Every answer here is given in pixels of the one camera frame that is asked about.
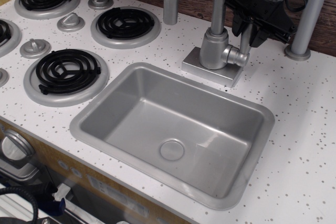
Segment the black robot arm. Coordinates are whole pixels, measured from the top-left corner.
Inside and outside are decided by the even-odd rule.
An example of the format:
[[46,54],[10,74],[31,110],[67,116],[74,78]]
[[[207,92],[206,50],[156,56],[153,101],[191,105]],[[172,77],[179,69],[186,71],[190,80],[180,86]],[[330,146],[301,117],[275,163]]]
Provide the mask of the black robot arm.
[[237,37],[253,25],[249,45],[257,48],[268,38],[287,43],[297,31],[284,9],[287,0],[226,0],[225,5],[233,11],[232,33]]

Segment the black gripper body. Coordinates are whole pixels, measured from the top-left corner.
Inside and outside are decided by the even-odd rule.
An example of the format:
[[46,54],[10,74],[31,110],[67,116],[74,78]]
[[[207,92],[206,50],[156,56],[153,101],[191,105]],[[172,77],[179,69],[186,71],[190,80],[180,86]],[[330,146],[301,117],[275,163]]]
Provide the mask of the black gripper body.
[[272,28],[272,37],[286,44],[297,30],[286,14],[285,0],[226,0],[225,5],[233,10],[245,10],[249,23],[267,23]]

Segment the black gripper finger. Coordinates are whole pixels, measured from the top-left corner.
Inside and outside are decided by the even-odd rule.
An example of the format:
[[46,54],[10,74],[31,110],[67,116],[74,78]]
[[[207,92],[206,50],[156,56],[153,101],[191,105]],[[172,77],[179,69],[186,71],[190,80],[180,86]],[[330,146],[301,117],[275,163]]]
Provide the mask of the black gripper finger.
[[272,28],[269,24],[254,22],[249,45],[258,48],[270,37],[272,37]]
[[233,10],[232,32],[238,37],[249,24],[249,15],[245,10]]

